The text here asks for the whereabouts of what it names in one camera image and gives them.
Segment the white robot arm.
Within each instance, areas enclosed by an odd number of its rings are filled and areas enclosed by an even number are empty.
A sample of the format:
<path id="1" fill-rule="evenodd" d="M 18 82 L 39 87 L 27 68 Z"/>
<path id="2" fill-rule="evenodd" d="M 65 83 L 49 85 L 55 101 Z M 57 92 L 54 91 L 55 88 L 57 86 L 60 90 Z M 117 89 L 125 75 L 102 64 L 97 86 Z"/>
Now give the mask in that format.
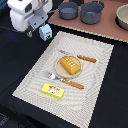
<path id="1" fill-rule="evenodd" d="M 52 0 L 8 0 L 13 27 L 20 32 L 37 29 L 48 18 Z"/>

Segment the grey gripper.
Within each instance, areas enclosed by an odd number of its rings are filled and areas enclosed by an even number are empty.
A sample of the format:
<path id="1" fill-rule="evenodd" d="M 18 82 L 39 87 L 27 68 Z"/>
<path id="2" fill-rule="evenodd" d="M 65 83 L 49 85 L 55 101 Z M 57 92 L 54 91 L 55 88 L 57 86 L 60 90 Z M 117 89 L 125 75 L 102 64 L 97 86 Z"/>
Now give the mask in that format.
<path id="1" fill-rule="evenodd" d="M 28 20 L 28 29 L 29 33 L 32 33 L 39 26 L 45 23 L 48 19 L 48 14 L 40 7 L 38 10 L 32 11 L 32 16 Z"/>

